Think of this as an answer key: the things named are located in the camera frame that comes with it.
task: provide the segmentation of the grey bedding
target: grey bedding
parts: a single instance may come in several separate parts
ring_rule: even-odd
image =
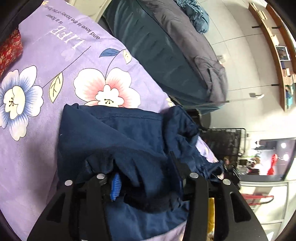
[[[207,84],[210,101],[226,100],[228,83],[224,67],[219,63],[211,45],[198,33],[189,18],[174,0],[141,0],[154,14],[167,34]]]

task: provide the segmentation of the white wall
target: white wall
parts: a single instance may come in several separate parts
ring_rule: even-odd
[[[266,2],[252,1],[259,10]],[[296,109],[287,113],[279,104],[278,87],[257,87],[278,83],[274,62],[258,23],[248,10],[248,0],[199,0],[210,16],[205,34],[216,55],[223,55],[229,81],[228,99],[247,98],[250,92],[265,94],[261,100],[225,104],[212,113],[212,128],[246,128],[250,139],[276,139],[296,136]],[[276,26],[268,14],[267,25]],[[278,29],[280,44],[284,45]]]

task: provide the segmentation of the picture frame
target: picture frame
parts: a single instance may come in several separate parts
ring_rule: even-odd
[[[290,61],[290,55],[286,46],[275,46],[279,54],[280,61]]]

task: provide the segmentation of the red patterned fabric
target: red patterned fabric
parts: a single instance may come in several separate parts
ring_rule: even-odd
[[[0,46],[0,77],[8,66],[22,54],[22,42],[18,29]]]
[[[274,174],[274,165],[277,162],[277,158],[278,158],[277,154],[272,155],[272,157],[271,157],[271,167],[268,170],[267,175],[273,175]]]

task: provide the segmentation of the leaf print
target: leaf print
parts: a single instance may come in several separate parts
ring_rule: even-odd
[[[0,56],[0,64],[2,63],[2,61],[4,60],[4,55]]]
[[[132,56],[130,55],[130,53],[128,51],[126,51],[126,50],[123,51],[123,57],[124,57],[124,60],[126,61],[126,64],[131,62]]]
[[[60,72],[56,77],[52,79],[52,83],[49,87],[49,98],[52,103],[57,98],[59,92],[61,91],[63,86],[63,72]]]
[[[12,45],[13,46],[16,46],[16,45],[18,45],[20,43],[20,41],[18,40],[18,41],[16,41],[16,42],[14,42]]]
[[[11,53],[11,49],[9,49],[9,50],[7,51],[6,56],[10,55],[10,53]]]
[[[100,57],[105,57],[105,56],[116,56],[116,55],[118,55],[119,52],[120,52],[120,51],[118,51],[118,50],[116,50],[116,49],[105,49],[105,50],[101,53]]]

